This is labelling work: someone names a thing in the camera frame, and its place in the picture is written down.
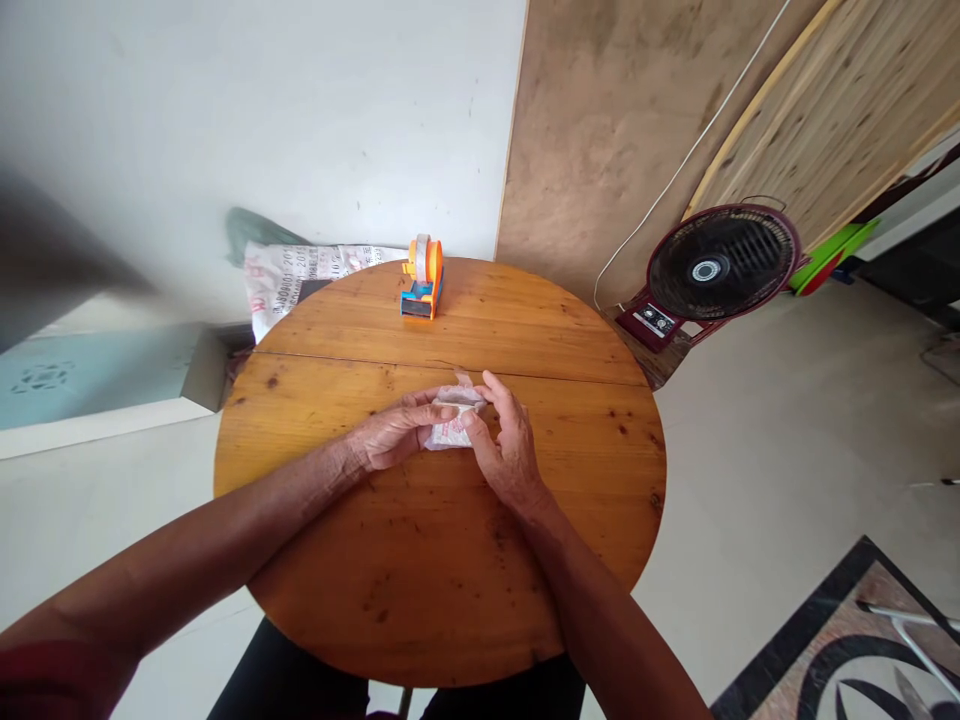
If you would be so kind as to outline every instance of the wood grain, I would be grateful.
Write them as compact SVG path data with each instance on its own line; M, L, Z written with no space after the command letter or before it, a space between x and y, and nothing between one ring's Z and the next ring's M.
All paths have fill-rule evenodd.
M314 317L303 313L300 321ZM632 359L623 371L640 373ZM216 494L346 432L405 392L452 380L432 367L255 353L224 410ZM561 507L632 588L665 497L663 433L649 389L504 381L530 409L540 467ZM496 425L488 410L485 419ZM287 546L250 590L279 629L317 657L398 685L492 681L562 651L536 562L470 450L421 453L371 477Z
M687 214L754 193L805 247L848 223L960 121L960 3L828 0L747 106Z
M653 247L822 2L792 0L686 170L605 275L603 306L639 290ZM673 175L780 5L531 0L497 260L589 300L600 269Z
M400 316L410 279L386 263L311 295L256 352L646 384L616 333L566 290L482 260L447 258L444 267L433 321Z

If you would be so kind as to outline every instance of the dark trousers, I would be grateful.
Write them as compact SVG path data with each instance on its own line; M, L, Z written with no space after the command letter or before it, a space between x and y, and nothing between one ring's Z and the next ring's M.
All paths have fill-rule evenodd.
M577 720L585 688L561 655L487 685L438 690L423 720ZM317 660L264 618L208 720L354 720L367 701L366 680Z

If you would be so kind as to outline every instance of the white cable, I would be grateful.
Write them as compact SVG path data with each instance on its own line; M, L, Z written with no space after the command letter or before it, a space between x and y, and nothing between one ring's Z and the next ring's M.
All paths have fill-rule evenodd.
M733 93L736 92L737 88L740 87L740 82L743 80L744 76L747 74L747 71L753 65L753 61L757 59L757 55L760 54L760 51L763 49L763 46L767 43L767 38L770 37L770 33L773 32L773 29L777 26L777 23L780 22L780 18L783 13L786 11L787 7L790 5L790 0L784 0L783 7L780 8L780 12L777 13L777 16L773 19L773 22L770 23L770 27L767 28L767 32L764 34L763 38L760 40L760 44L757 45L757 49L753 51L753 55L750 56L750 59L747 61L746 66L743 68L743 71L740 73L740 77L737 78L737 81L733 84L733 87L730 88L730 92L727 93L727 96L723 99L723 102L720 103L720 107L717 108L717 112L713 114L710 122L707 123L707 126L703 129L703 132L700 133L700 137L697 138L696 142L693 143L693 147L690 148L690 152L687 153L687 156L683 159L683 162L680 163L680 167L677 168L677 171L673 174L673 177L670 178L670 182L667 183L667 186L663 189L657 199L653 201L653 205L650 206L650 209L647 210L647 214L643 216L643 220L640 221L640 224L634 229L632 233L627 235L627 239L620 243L620 247L617 248L616 252L610 256L610 259L607 260L607 264L603 266L603 270L600 271L600 274L597 275L597 281L593 284L593 304L596 306L597 310L603 312L600 308L600 303L597 301L597 292L600 289L600 279L603 277L603 274L607 271L613 261L617 259L617 255L620 254L620 251L623 250L627 243L633 240L633 236L640 232L640 228L643 227L643 224L647 221L647 218L653 213L657 205L660 204L660 201L663 200L663 196L667 194L667 191L673 187L674 180L680 175L680 172L686 167L687 161L690 159L690 156L693 155L694 151L700 147L700 142L706 137L707 133L710 132L710 128L713 127L713 123L717 121L717 118L720 117L720 113L723 112L723 109L727 106L727 103L730 102L730 98L733 96Z

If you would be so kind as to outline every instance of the fan base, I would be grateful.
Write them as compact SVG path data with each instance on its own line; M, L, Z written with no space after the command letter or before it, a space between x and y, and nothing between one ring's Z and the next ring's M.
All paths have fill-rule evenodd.
M626 310L616 317L616 322L630 333L631 337L654 353L662 352L685 323L691 322L701 328L700 332L691 336L691 345L701 342L727 323L726 320L703 322L671 315L653 301L646 287L630 301Z

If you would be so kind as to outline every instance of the plywood board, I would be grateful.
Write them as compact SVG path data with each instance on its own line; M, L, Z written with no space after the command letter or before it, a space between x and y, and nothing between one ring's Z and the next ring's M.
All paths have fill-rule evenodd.
M497 260L584 299L780 8L763 0L531 0ZM792 0L700 150L605 276L633 295L742 109L822 0Z
M688 213L764 193L823 242L960 120L960 3L828 0L771 73Z

